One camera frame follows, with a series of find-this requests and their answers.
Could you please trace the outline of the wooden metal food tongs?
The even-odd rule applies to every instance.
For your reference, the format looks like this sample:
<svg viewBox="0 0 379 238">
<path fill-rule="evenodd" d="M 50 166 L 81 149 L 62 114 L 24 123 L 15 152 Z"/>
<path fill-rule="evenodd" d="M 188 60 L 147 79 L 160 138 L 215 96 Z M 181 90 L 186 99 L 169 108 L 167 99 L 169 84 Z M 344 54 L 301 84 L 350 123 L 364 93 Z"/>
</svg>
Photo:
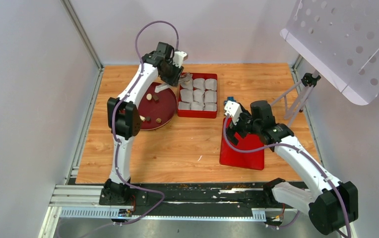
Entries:
<svg viewBox="0 0 379 238">
<path fill-rule="evenodd" d="M 170 89 L 172 87 L 178 87 L 181 84 L 189 84 L 189 82 L 192 80 L 192 73 L 184 73 L 182 74 L 179 79 L 173 83 L 162 83 L 160 85 L 157 85 L 154 89 L 155 93 L 160 93 L 161 91 L 164 91 L 166 89 Z"/>
</svg>

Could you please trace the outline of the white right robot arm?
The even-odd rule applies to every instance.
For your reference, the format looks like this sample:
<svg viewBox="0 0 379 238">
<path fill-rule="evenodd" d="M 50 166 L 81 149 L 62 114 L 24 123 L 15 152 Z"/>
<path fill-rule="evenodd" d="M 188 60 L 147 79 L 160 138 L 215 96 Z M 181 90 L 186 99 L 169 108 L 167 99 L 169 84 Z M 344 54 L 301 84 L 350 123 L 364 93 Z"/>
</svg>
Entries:
<svg viewBox="0 0 379 238">
<path fill-rule="evenodd" d="M 351 181 L 343 182 L 319 164 L 287 125 L 276 123 L 272 115 L 225 113 L 223 133 L 234 151 L 253 153 L 270 149 L 294 169 L 308 188 L 296 188 L 276 178 L 262 194 L 265 205 L 287 204 L 308 215 L 321 234 L 338 232 L 344 238 L 352 237 L 351 223 L 359 216 L 358 188 Z M 264 146 L 238 149 L 235 134 L 241 137 L 255 135 Z"/>
</svg>

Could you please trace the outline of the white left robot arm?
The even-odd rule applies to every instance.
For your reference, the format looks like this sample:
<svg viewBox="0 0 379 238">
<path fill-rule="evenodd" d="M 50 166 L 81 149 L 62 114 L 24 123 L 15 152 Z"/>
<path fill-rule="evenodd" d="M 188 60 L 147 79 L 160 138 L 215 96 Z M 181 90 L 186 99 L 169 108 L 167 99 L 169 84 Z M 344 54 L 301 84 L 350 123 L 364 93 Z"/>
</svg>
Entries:
<svg viewBox="0 0 379 238">
<path fill-rule="evenodd" d="M 125 90 L 107 101 L 114 153 L 111 173 L 103 186 L 101 197 L 110 204 L 125 205 L 131 199 L 130 159 L 134 139 L 142 124 L 138 112 L 140 102 L 156 78 L 161 78 L 166 87 L 177 86 L 187 58 L 187 53 L 183 51 L 145 54 Z"/>
</svg>

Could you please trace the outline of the red rectangular chocolate box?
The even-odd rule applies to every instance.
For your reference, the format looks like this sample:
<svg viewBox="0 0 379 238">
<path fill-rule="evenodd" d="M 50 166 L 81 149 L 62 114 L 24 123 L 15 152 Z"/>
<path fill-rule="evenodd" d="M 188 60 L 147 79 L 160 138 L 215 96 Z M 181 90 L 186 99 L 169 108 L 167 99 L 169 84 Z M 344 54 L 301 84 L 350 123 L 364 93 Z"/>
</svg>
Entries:
<svg viewBox="0 0 379 238">
<path fill-rule="evenodd" d="M 218 88 L 217 74 L 183 73 L 178 88 L 177 115 L 185 118 L 216 118 Z"/>
</svg>

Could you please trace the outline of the red box lid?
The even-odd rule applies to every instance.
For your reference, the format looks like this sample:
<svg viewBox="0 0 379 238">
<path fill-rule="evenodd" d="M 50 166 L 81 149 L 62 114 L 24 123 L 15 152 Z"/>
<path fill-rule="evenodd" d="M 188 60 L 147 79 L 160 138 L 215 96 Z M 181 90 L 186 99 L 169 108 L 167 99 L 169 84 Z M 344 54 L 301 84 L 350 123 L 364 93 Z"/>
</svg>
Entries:
<svg viewBox="0 0 379 238">
<path fill-rule="evenodd" d="M 241 138 L 236 134 L 236 138 L 239 143 L 233 146 L 239 150 L 253 150 L 264 146 L 256 135 L 248 134 L 245 138 Z M 265 165 L 264 152 L 264 150 L 252 153 L 237 152 L 229 147 L 222 134 L 219 163 L 225 166 L 261 171 Z"/>
</svg>

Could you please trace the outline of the blue red toy car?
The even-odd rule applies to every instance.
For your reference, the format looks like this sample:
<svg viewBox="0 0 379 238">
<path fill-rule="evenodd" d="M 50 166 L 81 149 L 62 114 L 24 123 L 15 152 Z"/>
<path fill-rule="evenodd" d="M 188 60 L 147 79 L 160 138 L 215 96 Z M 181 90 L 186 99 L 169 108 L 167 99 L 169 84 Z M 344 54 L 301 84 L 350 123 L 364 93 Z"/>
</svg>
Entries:
<svg viewBox="0 0 379 238">
<path fill-rule="evenodd" d="M 227 97 L 226 100 L 224 101 L 224 106 L 228 103 L 228 102 L 236 102 L 235 98 L 234 97 Z"/>
</svg>

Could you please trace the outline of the round dark red tray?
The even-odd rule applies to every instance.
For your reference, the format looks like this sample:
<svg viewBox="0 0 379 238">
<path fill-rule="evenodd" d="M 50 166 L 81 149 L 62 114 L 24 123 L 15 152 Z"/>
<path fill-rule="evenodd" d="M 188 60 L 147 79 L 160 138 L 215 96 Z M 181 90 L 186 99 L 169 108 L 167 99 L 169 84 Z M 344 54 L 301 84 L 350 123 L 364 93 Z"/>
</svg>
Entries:
<svg viewBox="0 0 379 238">
<path fill-rule="evenodd" d="M 154 89 L 158 82 L 153 82 L 148 90 L 144 93 L 143 99 L 141 100 L 138 108 L 140 116 L 151 117 L 151 121 L 142 121 L 141 130 L 154 130 L 160 128 L 167 124 L 177 112 L 177 97 L 176 94 L 171 89 L 166 89 L 160 93 L 155 93 Z M 146 95 L 151 94 L 157 95 L 159 101 L 147 100 Z M 160 118 L 161 123 L 157 123 L 156 119 Z"/>
</svg>

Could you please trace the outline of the perforated white light panel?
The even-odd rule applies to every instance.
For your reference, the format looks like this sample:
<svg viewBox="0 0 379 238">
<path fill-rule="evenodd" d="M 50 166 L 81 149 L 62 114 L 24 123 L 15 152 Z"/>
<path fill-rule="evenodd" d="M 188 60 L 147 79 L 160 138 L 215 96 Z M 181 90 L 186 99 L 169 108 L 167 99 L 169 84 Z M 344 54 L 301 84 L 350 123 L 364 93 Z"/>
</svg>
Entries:
<svg viewBox="0 0 379 238">
<path fill-rule="evenodd" d="M 353 104 L 379 94 L 379 0 L 299 0 L 280 35 Z"/>
</svg>

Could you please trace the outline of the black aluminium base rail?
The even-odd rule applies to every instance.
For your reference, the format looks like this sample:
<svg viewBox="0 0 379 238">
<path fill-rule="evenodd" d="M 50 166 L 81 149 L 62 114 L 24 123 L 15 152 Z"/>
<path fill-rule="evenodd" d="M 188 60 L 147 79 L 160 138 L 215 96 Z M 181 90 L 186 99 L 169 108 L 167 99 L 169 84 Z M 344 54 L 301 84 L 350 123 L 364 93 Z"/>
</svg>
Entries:
<svg viewBox="0 0 379 238">
<path fill-rule="evenodd" d="M 149 193 L 132 189 L 123 204 L 102 193 L 102 185 L 57 185 L 49 206 L 60 207 L 65 218 L 108 218 L 130 221 L 147 212 L 145 219 L 183 221 L 263 222 L 276 215 L 285 220 L 297 210 L 268 202 L 261 182 L 142 183 Z"/>
</svg>

